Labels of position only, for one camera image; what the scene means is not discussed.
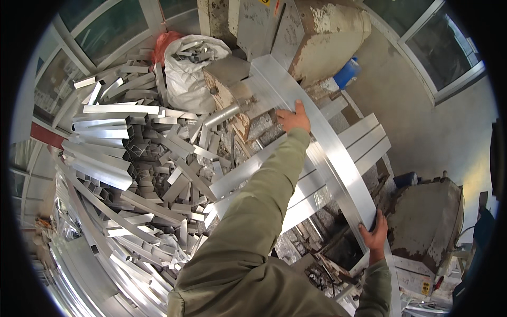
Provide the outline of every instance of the green jacket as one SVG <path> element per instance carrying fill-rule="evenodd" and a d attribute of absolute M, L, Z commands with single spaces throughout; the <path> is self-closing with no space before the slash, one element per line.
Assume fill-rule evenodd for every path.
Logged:
<path fill-rule="evenodd" d="M 229 206 L 179 273 L 167 316 L 348 316 L 283 261 L 268 257 L 303 169 L 310 135 L 294 128 Z M 356 316 L 388 316 L 390 273 L 367 270 Z"/>

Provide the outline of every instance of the red plastic bag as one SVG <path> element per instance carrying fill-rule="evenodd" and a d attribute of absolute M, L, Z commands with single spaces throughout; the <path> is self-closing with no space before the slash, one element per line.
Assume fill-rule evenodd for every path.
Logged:
<path fill-rule="evenodd" d="M 169 31 L 167 33 L 162 33 L 157 39 L 157 43 L 155 44 L 155 49 L 152 53 L 152 63 L 161 63 L 162 67 L 164 67 L 164 53 L 167 46 L 172 42 L 179 38 L 182 38 L 184 35 L 180 34 L 176 31 Z"/>

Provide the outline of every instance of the hand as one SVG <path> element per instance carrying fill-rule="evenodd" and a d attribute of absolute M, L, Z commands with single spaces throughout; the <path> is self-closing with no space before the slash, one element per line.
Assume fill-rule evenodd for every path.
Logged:
<path fill-rule="evenodd" d="M 292 128 L 303 128 L 310 133 L 310 120 L 306 116 L 305 106 L 301 100 L 296 100 L 296 113 L 289 110 L 277 110 L 278 122 L 282 124 L 282 129 L 289 132 Z"/>
<path fill-rule="evenodd" d="M 384 259 L 384 242 L 387 237 L 387 220 L 380 209 L 377 210 L 377 224 L 373 232 L 359 224 L 359 232 L 370 248 L 370 265 Z"/>

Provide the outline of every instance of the floor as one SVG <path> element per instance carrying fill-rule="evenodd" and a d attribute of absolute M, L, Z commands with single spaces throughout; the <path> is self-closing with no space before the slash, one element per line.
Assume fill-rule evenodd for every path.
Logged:
<path fill-rule="evenodd" d="M 457 185 L 463 185 L 463 228 L 472 226 L 479 193 L 491 194 L 491 123 L 498 114 L 488 78 L 435 107 L 409 64 L 380 31 L 372 29 L 356 53 L 363 70 L 348 93 L 365 116 L 374 112 L 383 125 L 392 144 L 388 155 L 394 174 L 415 171 L 432 179 L 446 170 Z M 495 214 L 494 198 L 488 203 Z M 472 239 L 469 230 L 460 242 Z"/>

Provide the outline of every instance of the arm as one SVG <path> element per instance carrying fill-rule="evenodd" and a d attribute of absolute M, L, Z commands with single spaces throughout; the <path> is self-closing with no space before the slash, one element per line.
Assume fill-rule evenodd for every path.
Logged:
<path fill-rule="evenodd" d="M 382 211 L 377 211 L 377 225 L 372 233 L 363 225 L 359 225 L 359 231 L 370 248 L 370 266 L 366 269 L 366 281 L 355 317 L 387 317 L 391 304 L 391 272 L 384 257 L 387 221 Z"/>
<path fill-rule="evenodd" d="M 303 104 L 296 108 L 299 114 L 282 112 L 285 119 L 280 121 L 288 131 L 287 140 L 251 177 L 213 234 L 185 265 L 177 280 L 181 288 L 238 280 L 266 262 L 281 232 L 310 143 L 310 123 Z M 304 116 L 307 126 L 293 124 L 289 114 Z"/>

